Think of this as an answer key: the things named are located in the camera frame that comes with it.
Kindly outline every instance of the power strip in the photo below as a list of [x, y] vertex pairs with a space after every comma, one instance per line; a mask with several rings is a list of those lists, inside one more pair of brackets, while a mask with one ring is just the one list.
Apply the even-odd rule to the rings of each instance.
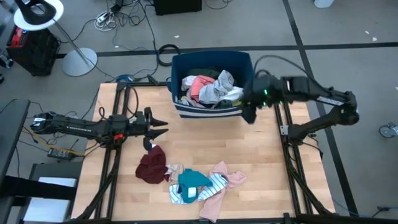
[[70, 153], [70, 152], [65, 152], [61, 151], [58, 149], [53, 149], [50, 148], [49, 153], [47, 154], [48, 157], [55, 158], [55, 159], [63, 159], [63, 160], [72, 160], [76, 155]]

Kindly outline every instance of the teal shirt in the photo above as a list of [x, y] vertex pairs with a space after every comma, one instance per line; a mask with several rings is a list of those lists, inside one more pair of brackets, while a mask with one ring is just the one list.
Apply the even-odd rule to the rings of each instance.
[[211, 187], [213, 185], [209, 178], [205, 177], [202, 173], [198, 171], [193, 171], [191, 169], [185, 169], [184, 173], [178, 176], [178, 184], [181, 187], [182, 200], [185, 203], [192, 203], [199, 197], [198, 189], [196, 196], [188, 197], [188, 188], [198, 188], [201, 186]]

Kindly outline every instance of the pink cloth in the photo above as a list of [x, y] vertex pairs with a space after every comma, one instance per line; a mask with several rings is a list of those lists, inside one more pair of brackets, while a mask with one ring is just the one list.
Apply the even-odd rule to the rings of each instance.
[[204, 75], [198, 75], [192, 83], [191, 86], [191, 98], [199, 103], [199, 91], [205, 85], [212, 84], [216, 80], [214, 78], [206, 77]]
[[[222, 174], [227, 178], [228, 185], [226, 187], [237, 187], [242, 185], [246, 181], [246, 176], [241, 172], [237, 171], [233, 174], [228, 174], [228, 166], [224, 161], [219, 162], [214, 166], [214, 169], [209, 172], [209, 176], [212, 174]], [[221, 204], [223, 203], [223, 198], [225, 194], [225, 189], [221, 190], [219, 193], [208, 198], [199, 212], [201, 218], [206, 218], [213, 223], [217, 222], [218, 216], [221, 211]]]

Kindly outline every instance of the striped shirt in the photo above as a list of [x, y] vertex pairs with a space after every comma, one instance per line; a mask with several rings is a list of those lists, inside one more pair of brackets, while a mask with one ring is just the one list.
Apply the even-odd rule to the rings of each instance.
[[177, 205], [186, 205], [187, 203], [185, 203], [185, 202], [182, 200], [181, 194], [177, 193], [179, 187], [180, 187], [180, 186], [179, 186], [178, 184], [174, 184], [174, 185], [171, 185], [171, 186], [169, 187], [170, 199], [171, 199], [171, 201], [172, 201], [173, 204], [177, 204]]
[[209, 179], [213, 183], [213, 186], [205, 186], [203, 190], [199, 193], [198, 201], [210, 198], [211, 196], [223, 190], [228, 184], [228, 181], [226, 181], [226, 179], [222, 177], [221, 174], [213, 174], [210, 176]]

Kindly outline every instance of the dark red cloth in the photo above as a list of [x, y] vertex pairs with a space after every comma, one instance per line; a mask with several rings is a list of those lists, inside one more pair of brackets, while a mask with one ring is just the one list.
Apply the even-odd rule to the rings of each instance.
[[159, 184], [165, 179], [166, 155], [160, 146], [153, 147], [144, 155], [136, 169], [136, 177], [148, 184]]

